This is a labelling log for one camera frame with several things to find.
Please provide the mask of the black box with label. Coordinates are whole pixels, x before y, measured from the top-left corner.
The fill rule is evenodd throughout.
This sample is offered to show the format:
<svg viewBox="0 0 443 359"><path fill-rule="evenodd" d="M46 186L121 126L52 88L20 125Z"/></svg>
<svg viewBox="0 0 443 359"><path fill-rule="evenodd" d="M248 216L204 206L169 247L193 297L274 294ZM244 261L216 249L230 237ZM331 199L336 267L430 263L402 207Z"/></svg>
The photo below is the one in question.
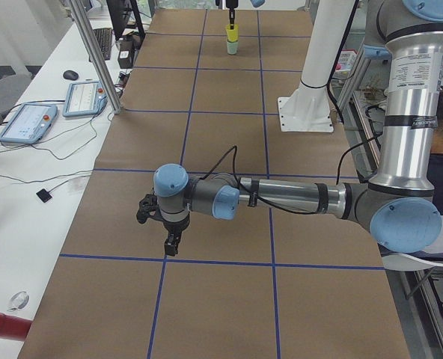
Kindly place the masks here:
<svg viewBox="0 0 443 359"><path fill-rule="evenodd" d="M128 37L120 41L117 62L121 69L131 69L135 60L134 38Z"/></svg>

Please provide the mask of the red cylinder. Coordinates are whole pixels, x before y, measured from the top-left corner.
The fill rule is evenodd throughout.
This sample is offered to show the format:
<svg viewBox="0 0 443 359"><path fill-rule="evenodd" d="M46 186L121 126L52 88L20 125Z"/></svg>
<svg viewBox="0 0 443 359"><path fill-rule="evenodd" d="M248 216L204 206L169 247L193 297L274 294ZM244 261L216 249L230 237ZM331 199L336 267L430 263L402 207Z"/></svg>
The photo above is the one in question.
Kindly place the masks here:
<svg viewBox="0 0 443 359"><path fill-rule="evenodd" d="M31 328L32 321L18 316L0 313L0 339L23 342Z"/></svg>

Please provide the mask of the black keyboard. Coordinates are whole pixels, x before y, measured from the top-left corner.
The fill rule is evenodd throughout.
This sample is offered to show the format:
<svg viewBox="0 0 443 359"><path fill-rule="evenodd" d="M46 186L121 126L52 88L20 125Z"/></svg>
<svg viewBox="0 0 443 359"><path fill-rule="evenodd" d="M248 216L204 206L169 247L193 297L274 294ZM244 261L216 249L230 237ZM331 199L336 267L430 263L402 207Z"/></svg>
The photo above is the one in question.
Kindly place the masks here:
<svg viewBox="0 0 443 359"><path fill-rule="evenodd" d="M113 40L113 32L111 28L96 28L94 29L94 36L99 45L100 51L105 60L111 58L111 48Z"/></svg>

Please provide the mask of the far teach pendant tablet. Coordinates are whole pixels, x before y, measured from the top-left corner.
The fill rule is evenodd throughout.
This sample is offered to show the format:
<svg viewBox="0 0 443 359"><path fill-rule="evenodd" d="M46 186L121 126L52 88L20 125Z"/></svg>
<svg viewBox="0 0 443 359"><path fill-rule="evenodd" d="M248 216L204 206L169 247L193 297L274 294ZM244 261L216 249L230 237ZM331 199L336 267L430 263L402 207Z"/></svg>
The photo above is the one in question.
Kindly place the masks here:
<svg viewBox="0 0 443 359"><path fill-rule="evenodd" d="M106 103L106 92L100 82L74 82L69 84L62 115L83 117L99 114Z"/></svg>

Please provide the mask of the green plastic cup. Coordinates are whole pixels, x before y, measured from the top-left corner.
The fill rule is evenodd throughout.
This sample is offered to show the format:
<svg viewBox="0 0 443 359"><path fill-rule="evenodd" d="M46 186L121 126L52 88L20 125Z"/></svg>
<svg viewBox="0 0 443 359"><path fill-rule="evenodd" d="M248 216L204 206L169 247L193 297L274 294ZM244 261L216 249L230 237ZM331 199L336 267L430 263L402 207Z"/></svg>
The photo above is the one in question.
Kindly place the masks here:
<svg viewBox="0 0 443 359"><path fill-rule="evenodd" d="M233 42L227 41L226 42L227 53L229 55L236 55L238 52L238 45L239 45L239 43L237 41L233 41Z"/></svg>

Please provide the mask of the teach pendant tablet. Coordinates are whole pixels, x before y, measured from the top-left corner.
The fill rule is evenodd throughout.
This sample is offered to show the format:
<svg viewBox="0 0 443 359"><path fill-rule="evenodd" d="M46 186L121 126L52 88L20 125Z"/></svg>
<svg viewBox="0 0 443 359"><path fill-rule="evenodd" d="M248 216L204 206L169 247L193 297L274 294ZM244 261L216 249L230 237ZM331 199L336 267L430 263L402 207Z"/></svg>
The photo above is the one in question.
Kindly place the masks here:
<svg viewBox="0 0 443 359"><path fill-rule="evenodd" d="M25 103L12 116L0 134L0 142L35 144L48 132L57 114L56 105Z"/></svg>
<svg viewBox="0 0 443 359"><path fill-rule="evenodd" d="M83 117L99 114L106 103L106 92L100 82L74 82L69 84L62 115Z"/></svg>

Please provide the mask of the black computer mouse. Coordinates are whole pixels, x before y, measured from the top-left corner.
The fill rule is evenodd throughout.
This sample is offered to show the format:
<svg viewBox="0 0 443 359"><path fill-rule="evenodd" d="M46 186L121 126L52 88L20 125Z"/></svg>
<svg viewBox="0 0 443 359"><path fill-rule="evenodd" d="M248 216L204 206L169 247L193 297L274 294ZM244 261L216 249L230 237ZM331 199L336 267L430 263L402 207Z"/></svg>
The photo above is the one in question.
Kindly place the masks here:
<svg viewBox="0 0 443 359"><path fill-rule="evenodd" d="M79 78L79 74L74 70L65 70L62 76L69 81L75 81Z"/></svg>

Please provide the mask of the white chair seat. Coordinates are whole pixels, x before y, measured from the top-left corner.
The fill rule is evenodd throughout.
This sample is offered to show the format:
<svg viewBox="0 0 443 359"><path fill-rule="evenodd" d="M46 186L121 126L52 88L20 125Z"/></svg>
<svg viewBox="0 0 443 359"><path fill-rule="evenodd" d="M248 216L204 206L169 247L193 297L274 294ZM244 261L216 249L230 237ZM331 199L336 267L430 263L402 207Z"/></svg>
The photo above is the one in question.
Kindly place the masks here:
<svg viewBox="0 0 443 359"><path fill-rule="evenodd" d="M410 254L386 253L381 255L385 269L392 271L421 271L431 268L443 268L443 258L418 258Z"/></svg>

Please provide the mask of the small black square device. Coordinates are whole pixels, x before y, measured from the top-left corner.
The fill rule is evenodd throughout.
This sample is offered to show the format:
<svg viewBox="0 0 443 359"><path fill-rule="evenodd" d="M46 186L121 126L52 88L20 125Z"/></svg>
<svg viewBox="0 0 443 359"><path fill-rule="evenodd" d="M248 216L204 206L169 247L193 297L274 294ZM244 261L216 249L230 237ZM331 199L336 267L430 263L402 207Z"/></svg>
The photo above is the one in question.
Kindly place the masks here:
<svg viewBox="0 0 443 359"><path fill-rule="evenodd" d="M43 202L47 203L49 200L52 199L52 195L50 194L50 191L47 191L46 189L42 188L36 193L37 197Z"/></svg>

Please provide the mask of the near teach pendant tablet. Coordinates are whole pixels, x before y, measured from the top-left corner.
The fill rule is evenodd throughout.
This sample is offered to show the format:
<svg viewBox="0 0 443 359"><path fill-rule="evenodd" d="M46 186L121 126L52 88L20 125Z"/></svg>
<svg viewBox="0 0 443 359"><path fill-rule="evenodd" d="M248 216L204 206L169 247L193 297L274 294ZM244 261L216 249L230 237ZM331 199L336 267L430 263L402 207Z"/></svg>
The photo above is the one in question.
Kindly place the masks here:
<svg viewBox="0 0 443 359"><path fill-rule="evenodd" d="M0 142L35 144L48 132L57 114L56 105L25 103L12 116L0 134Z"/></svg>

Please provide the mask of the black computer monitor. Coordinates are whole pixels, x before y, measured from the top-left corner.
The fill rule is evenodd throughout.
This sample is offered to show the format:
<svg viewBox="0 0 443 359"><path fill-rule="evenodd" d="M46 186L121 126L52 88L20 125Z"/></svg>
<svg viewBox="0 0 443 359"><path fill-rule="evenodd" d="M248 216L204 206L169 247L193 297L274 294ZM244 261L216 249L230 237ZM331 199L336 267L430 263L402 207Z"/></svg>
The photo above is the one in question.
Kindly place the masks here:
<svg viewBox="0 0 443 359"><path fill-rule="evenodd" d="M116 40L122 38L131 15L135 17L136 28L138 29L140 38L142 40L145 38L145 32L136 0L107 0L106 4L109 9L111 25Z"/></svg>

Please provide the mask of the aluminium frame post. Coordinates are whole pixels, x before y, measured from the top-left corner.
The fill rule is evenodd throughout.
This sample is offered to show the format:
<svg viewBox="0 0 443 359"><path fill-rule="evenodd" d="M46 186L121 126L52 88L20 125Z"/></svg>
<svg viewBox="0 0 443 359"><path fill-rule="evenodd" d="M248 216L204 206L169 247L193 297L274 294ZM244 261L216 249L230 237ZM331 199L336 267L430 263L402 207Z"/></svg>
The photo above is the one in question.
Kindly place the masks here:
<svg viewBox="0 0 443 359"><path fill-rule="evenodd" d="M85 45L89 58L96 70L99 80L109 100L114 114L119 114L122 109L120 97L114 84L115 77L110 73L107 63L95 38L94 31L88 19L87 13L79 0L69 0L72 16L79 30L82 42Z"/></svg>

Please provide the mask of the yellow plastic cup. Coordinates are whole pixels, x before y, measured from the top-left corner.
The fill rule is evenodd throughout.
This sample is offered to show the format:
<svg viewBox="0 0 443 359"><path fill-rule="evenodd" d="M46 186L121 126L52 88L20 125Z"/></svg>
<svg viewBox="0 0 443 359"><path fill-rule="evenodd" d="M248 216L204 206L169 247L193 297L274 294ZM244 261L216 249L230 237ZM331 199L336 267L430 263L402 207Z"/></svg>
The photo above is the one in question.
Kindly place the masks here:
<svg viewBox="0 0 443 359"><path fill-rule="evenodd" d="M225 31L229 43L235 43L239 40L239 26L237 24L227 24Z"/></svg>

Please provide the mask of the white pedestal column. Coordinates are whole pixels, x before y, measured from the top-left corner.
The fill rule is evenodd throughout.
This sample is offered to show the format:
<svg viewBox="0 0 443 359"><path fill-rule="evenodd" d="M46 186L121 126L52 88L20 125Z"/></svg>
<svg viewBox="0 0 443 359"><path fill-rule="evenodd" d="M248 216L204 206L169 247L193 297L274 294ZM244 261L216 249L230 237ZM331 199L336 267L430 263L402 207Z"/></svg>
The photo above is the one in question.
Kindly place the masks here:
<svg viewBox="0 0 443 359"><path fill-rule="evenodd" d="M299 86L291 96L278 98L283 132L334 131L327 86L355 9L354 0L319 1Z"/></svg>

